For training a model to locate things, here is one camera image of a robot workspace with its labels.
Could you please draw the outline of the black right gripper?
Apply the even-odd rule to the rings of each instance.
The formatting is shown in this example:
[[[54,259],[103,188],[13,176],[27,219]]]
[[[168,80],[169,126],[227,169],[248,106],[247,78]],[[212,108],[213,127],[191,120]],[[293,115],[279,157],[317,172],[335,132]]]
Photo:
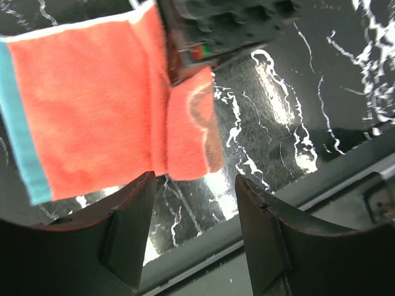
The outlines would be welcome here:
[[[273,41],[300,15],[293,0],[156,2],[165,29],[168,74],[176,86]]]

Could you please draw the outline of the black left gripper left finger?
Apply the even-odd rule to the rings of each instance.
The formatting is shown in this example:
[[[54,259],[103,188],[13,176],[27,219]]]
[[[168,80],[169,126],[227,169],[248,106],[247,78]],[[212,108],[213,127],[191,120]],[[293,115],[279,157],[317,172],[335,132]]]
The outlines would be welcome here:
[[[1,294],[136,294],[155,194],[147,172],[51,224],[1,221]]]

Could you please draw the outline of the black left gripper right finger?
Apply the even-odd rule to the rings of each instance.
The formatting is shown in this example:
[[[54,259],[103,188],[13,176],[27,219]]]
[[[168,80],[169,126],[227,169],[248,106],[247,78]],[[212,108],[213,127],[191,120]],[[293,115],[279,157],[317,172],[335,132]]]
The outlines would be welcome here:
[[[235,179],[254,295],[393,295],[394,221],[355,230]]]

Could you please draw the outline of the brown towel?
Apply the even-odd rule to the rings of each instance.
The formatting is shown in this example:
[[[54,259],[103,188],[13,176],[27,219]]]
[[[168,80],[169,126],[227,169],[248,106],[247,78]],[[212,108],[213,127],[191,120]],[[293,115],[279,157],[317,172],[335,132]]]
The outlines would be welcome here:
[[[223,167],[212,71],[172,86],[157,4],[1,38],[1,115],[33,205]]]

